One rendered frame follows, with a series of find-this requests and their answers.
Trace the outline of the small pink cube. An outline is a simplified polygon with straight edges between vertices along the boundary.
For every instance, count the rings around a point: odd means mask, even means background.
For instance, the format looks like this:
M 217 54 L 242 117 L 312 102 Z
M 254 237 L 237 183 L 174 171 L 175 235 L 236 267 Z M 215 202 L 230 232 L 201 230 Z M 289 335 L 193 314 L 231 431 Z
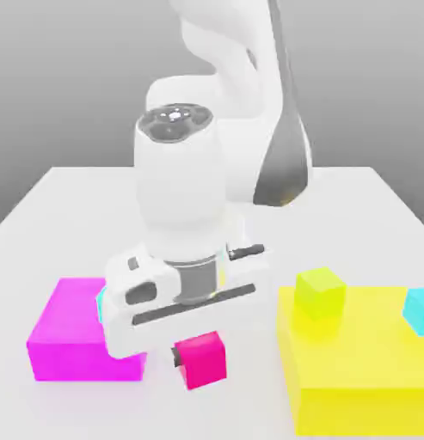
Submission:
M 227 377 L 225 346 L 216 331 L 184 339 L 181 342 L 185 364 L 179 369 L 188 390 Z

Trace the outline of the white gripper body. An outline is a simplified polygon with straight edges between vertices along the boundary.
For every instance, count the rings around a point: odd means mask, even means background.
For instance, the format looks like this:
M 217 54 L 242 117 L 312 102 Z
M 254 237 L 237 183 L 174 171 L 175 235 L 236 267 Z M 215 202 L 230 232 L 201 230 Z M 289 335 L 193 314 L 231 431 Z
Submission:
M 181 272 L 161 260 L 113 260 L 101 296 L 108 353 L 129 358 L 217 331 L 248 327 L 268 303 L 265 260 L 234 260 L 218 275 L 218 290 L 201 300 L 177 299 Z

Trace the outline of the small yellow-green cube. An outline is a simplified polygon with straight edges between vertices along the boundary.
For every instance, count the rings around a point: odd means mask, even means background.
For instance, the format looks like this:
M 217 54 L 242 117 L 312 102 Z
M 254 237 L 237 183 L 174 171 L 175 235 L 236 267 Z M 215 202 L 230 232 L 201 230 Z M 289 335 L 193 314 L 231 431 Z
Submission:
M 347 285 L 329 268 L 300 272 L 296 277 L 294 303 L 310 318 L 340 316 L 344 309 Z

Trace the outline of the large magenta box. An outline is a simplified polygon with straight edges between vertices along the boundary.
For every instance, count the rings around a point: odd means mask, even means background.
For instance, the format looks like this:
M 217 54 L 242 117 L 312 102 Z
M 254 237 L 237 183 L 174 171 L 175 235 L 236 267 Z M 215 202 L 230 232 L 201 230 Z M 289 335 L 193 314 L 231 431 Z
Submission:
M 31 332 L 27 349 L 38 382 L 140 382 L 146 354 L 109 356 L 96 296 L 104 278 L 61 278 Z

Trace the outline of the small cyan cube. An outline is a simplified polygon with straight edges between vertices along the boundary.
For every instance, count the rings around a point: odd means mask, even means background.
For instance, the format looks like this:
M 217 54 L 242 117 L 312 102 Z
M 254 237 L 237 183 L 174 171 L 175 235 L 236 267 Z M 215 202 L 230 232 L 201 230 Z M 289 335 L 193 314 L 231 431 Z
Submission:
M 104 297 L 104 293 L 106 291 L 107 286 L 104 286 L 96 295 L 95 297 L 95 302 L 96 302 L 96 309 L 97 309 L 97 316 L 98 316 L 98 321 L 100 323 L 103 322 L 103 318 L 102 318 L 102 304 L 103 304 L 103 297 Z
M 424 287 L 408 289 L 402 316 L 418 336 L 424 337 Z

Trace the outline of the large yellow box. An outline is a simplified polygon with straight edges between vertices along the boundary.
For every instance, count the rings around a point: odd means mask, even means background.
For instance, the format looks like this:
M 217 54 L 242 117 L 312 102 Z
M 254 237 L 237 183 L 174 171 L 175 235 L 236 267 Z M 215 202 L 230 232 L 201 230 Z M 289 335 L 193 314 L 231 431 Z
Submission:
M 404 287 L 350 286 L 341 315 L 313 321 L 279 290 L 276 334 L 300 436 L 423 436 L 424 337 Z

